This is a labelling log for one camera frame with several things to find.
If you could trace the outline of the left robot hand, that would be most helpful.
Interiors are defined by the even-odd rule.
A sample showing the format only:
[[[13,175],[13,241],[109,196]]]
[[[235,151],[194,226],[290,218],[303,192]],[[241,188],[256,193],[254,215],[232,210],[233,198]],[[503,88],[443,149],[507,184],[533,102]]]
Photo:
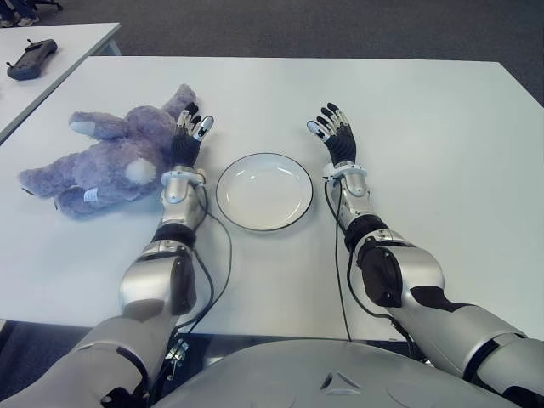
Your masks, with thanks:
[[[171,164],[181,167],[193,167],[198,158],[201,142],[214,124],[212,116],[201,117],[199,106],[189,103],[179,114],[171,143]]]

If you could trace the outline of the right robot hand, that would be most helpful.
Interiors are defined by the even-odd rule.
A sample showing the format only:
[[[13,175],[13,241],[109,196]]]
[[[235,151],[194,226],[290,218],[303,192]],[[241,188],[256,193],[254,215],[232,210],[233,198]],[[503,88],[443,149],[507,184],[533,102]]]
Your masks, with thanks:
[[[331,163],[355,162],[356,142],[347,117],[338,106],[329,102],[320,109],[320,116],[307,122],[307,129],[328,149]]]

